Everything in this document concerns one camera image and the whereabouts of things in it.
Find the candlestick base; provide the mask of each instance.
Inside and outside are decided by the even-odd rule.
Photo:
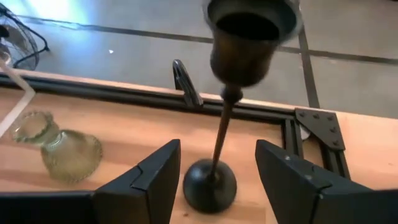
[[[185,199],[195,210],[218,213],[231,206],[236,195],[236,179],[231,168],[219,161],[215,178],[210,178],[211,159],[192,164],[183,181]]]

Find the glass vase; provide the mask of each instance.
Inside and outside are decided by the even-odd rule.
[[[39,146],[51,178],[68,184],[92,174],[102,158],[100,142],[91,135],[62,130],[48,112],[23,114],[12,126],[12,138]]]

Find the wooden table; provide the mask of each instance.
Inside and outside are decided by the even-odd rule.
[[[82,83],[182,94],[176,90],[113,83],[62,75],[30,72],[33,77],[50,77]],[[0,120],[22,96],[20,90],[0,88]],[[218,98],[202,94],[205,98]],[[294,108],[262,101],[243,100],[254,105]],[[181,182],[195,161],[210,158],[220,118],[136,105],[70,96],[38,93],[25,109],[50,111],[61,128],[75,129],[100,139],[104,157],[95,173],[83,182],[67,186],[49,178],[40,150],[17,144],[9,134],[0,139],[0,191],[55,191],[96,189],[113,180],[171,139],[181,139],[180,183],[171,223],[276,223],[261,184],[254,158],[257,139],[282,146],[280,126],[233,119],[221,160],[234,171],[238,192],[233,206],[218,215],[199,214],[184,200]],[[336,112],[345,141],[345,156],[353,181],[372,189],[398,188],[398,120]],[[320,164],[317,144],[304,142],[305,158]]]

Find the tile floor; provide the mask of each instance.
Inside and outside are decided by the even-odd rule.
[[[197,90],[216,94],[221,90],[208,63],[211,44],[117,32],[143,30],[209,38],[201,0],[2,3],[20,16],[55,20],[43,24],[26,21],[48,40],[52,50],[40,55],[36,70],[173,88],[171,62],[179,58]],[[398,2],[301,0],[300,8],[307,52],[325,56],[310,57],[320,107],[398,118]],[[82,29],[79,25],[113,27],[116,32]],[[300,48],[298,38],[285,46]],[[300,54],[277,52],[268,77],[245,90],[244,95],[308,106],[308,76]]]

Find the fan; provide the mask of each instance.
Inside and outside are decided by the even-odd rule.
[[[43,40],[42,50],[37,50],[31,33]],[[12,63],[14,68],[35,70],[39,63],[39,53],[45,50],[50,50],[47,41],[0,3],[0,58]]]

